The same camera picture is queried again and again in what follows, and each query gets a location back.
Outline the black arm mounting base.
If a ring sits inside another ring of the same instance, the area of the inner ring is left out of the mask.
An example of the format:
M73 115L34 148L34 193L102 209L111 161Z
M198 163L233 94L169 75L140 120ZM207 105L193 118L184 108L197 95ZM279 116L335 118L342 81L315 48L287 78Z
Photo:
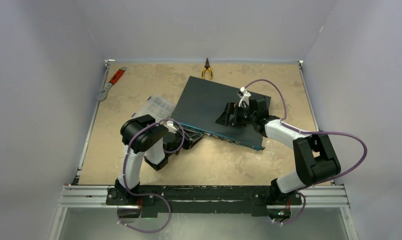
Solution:
M122 186L107 188L106 205L136 207L142 218L155 218L159 213L184 214L250 214L253 217L277 216L283 210L302 205L299 193L277 196L267 185L194 186L138 185L131 192Z

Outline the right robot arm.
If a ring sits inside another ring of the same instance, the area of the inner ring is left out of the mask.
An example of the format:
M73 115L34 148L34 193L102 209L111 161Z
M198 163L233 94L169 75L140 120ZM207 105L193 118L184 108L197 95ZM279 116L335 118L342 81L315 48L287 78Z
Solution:
M253 126L265 138L276 140L293 150L295 170L271 181L269 196L277 204L303 187L327 180L341 172L341 165L327 134L304 133L269 114L266 100L248 98L248 103L229 102L215 121L232 127Z

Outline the dark grey network switch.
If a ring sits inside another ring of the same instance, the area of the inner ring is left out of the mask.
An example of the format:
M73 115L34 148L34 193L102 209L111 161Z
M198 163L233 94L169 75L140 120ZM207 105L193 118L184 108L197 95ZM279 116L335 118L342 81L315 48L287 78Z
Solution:
M227 103L240 101L238 90L236 87L190 76L171 118L186 130L261 151L264 149L263 137L252 126L216 124Z

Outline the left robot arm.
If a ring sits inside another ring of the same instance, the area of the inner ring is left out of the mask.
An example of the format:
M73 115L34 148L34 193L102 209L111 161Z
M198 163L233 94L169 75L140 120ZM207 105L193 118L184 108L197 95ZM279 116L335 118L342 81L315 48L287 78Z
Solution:
M203 138L201 133L185 130L172 118L157 121L149 114L126 121L120 134L124 144L124 160L114 187L119 199L127 205L138 199L143 161L159 171L166 166L170 156L182 149L190 150Z

